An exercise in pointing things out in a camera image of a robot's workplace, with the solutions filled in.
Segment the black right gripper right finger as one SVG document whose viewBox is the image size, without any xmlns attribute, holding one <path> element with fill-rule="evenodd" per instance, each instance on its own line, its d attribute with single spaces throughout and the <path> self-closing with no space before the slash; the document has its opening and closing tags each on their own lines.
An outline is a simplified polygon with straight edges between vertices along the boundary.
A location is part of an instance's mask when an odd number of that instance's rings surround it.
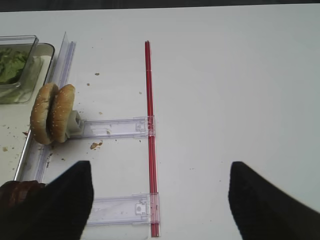
<svg viewBox="0 0 320 240">
<path fill-rule="evenodd" d="M 244 240 L 318 240 L 320 214 L 241 161 L 231 164 L 231 214 Z"/>
</svg>

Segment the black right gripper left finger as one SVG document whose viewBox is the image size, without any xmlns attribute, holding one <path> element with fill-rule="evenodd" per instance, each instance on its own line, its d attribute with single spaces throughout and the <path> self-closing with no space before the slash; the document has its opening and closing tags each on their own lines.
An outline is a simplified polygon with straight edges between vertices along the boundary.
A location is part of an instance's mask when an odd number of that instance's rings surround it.
<svg viewBox="0 0 320 240">
<path fill-rule="evenodd" d="M 78 161 L 37 194 L 0 213 L 2 240 L 79 240 L 94 200 L 91 164 Z"/>
</svg>

